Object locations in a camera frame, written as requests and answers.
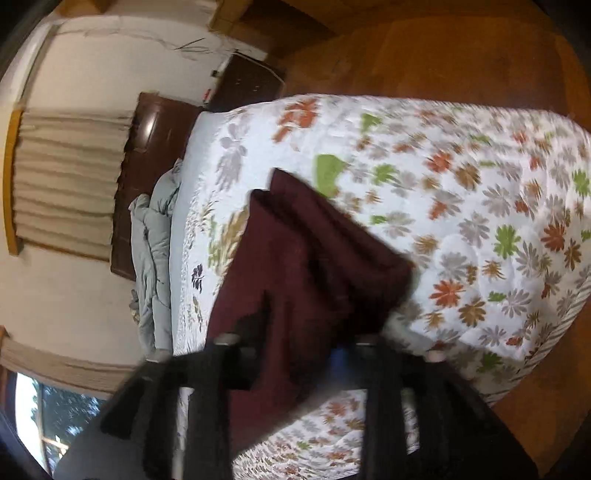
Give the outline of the maroon pants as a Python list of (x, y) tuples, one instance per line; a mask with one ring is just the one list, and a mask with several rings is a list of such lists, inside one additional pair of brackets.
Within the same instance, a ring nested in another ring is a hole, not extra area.
[(215, 299), (207, 336), (270, 306), (259, 378), (230, 396), (233, 454), (259, 443), (308, 396), (332, 350), (381, 332), (414, 266), (293, 175), (276, 169), (249, 197), (249, 220)]

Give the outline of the beige window valance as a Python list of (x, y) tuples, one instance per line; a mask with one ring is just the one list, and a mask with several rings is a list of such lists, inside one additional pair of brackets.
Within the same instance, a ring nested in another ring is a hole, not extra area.
[(40, 383), (99, 398), (114, 394), (136, 368), (57, 355), (7, 336), (1, 340), (1, 365)]

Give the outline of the grey crumpled blanket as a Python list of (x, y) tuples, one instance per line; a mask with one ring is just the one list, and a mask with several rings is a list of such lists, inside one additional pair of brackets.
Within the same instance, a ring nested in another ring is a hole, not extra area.
[(138, 336), (147, 358), (172, 351), (169, 255), (181, 167), (177, 160), (150, 194), (138, 195), (128, 207)]

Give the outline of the floral white bed quilt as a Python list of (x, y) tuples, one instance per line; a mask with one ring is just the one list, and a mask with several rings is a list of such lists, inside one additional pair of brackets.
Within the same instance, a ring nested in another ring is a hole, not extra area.
[(174, 349), (204, 346), (247, 219), (280, 168), (419, 271), (386, 334), (442, 347), (489, 403), (557, 344), (590, 295), (589, 135), (549, 112), (304, 95), (224, 113), (185, 222)]

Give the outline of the beige curtain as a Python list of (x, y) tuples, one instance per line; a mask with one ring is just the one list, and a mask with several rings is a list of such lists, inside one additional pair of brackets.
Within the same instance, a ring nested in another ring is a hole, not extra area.
[(30, 109), (20, 115), (9, 176), (18, 240), (110, 260), (132, 118), (126, 110)]

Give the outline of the dark wooden headboard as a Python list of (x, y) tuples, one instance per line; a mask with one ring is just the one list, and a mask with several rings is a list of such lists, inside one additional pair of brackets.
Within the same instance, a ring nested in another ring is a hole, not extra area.
[(142, 92), (138, 96), (117, 181), (110, 271), (133, 281), (128, 207), (151, 194), (158, 179), (184, 156), (193, 125), (204, 108)]

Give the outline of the light blue bed sheet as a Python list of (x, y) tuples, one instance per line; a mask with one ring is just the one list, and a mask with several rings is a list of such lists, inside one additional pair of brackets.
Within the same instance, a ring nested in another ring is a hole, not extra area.
[(214, 134), (221, 128), (224, 117), (224, 113), (200, 113), (189, 136), (179, 171), (180, 186), (172, 211), (169, 249), (171, 328), (173, 337), (176, 337), (178, 329), (181, 254), (185, 222), (195, 185), (200, 177), (202, 167), (208, 163), (209, 148), (211, 148)]

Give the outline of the dark wooden nightstand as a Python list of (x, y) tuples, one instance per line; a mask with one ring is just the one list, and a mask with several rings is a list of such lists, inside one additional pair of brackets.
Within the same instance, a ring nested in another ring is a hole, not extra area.
[(213, 84), (204, 95), (211, 112), (273, 101), (284, 86), (283, 71), (238, 50), (211, 71), (211, 78)]

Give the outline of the window with wooden frame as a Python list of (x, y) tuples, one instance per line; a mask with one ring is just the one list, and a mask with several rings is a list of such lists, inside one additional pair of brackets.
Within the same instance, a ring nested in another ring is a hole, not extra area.
[(18, 374), (15, 390), (17, 434), (52, 476), (76, 436), (99, 413), (104, 400), (40, 383)]

